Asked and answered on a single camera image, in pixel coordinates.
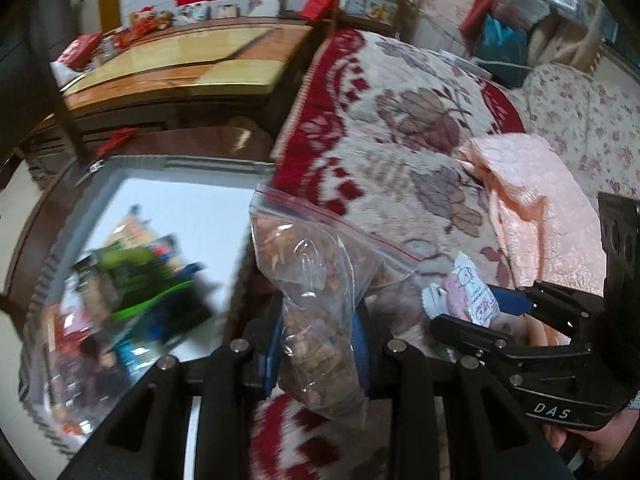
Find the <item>floral blanket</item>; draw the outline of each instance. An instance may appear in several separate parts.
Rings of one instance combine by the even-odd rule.
[[[640,100],[560,65],[537,67],[509,92],[529,133],[544,137],[598,210],[607,191],[640,189]]]
[[[425,258],[411,278],[367,300],[395,335],[422,346],[421,291],[452,270],[459,251],[487,282],[511,283],[484,189],[452,152],[470,137],[523,131],[491,83],[399,41],[345,30],[306,76],[276,144],[273,185]],[[252,478],[383,478],[387,416],[387,405],[370,406],[363,434],[272,397],[256,416]]]

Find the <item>tray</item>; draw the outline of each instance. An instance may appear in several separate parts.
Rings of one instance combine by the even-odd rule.
[[[172,350],[181,361],[210,354],[223,342],[230,317],[242,306],[252,271],[249,203],[256,185],[273,174],[274,165],[246,160],[194,156],[122,155],[107,160],[76,203],[51,248],[31,298],[20,358],[18,395],[47,438],[72,456],[85,437],[58,429],[49,409],[40,329],[44,306],[59,301],[70,267],[89,248],[101,246],[126,215],[140,206],[159,235],[177,235],[186,262],[201,262],[201,281],[211,287],[206,304],[212,317],[192,330]],[[194,402],[192,418],[197,420]],[[190,441],[194,443],[194,434]],[[193,450],[186,457],[191,478]]]

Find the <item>white snack wrapper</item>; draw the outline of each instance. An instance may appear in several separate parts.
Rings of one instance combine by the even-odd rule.
[[[440,285],[432,283],[422,291],[422,306],[431,319],[449,314],[488,327],[500,314],[498,302],[466,254],[458,253],[453,271]]]

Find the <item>floor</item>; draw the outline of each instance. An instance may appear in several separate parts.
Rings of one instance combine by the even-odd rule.
[[[40,191],[23,163],[9,186],[0,192],[0,288],[22,226],[38,201]],[[21,343],[11,320],[0,314],[0,427],[20,459],[37,480],[54,480],[66,459],[32,423],[18,400],[18,362]]]

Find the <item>pink blanket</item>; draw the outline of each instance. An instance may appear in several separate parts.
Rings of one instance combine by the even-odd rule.
[[[484,181],[490,219],[515,285],[545,280],[602,295],[606,256],[600,221],[545,139],[471,138],[459,159]]]

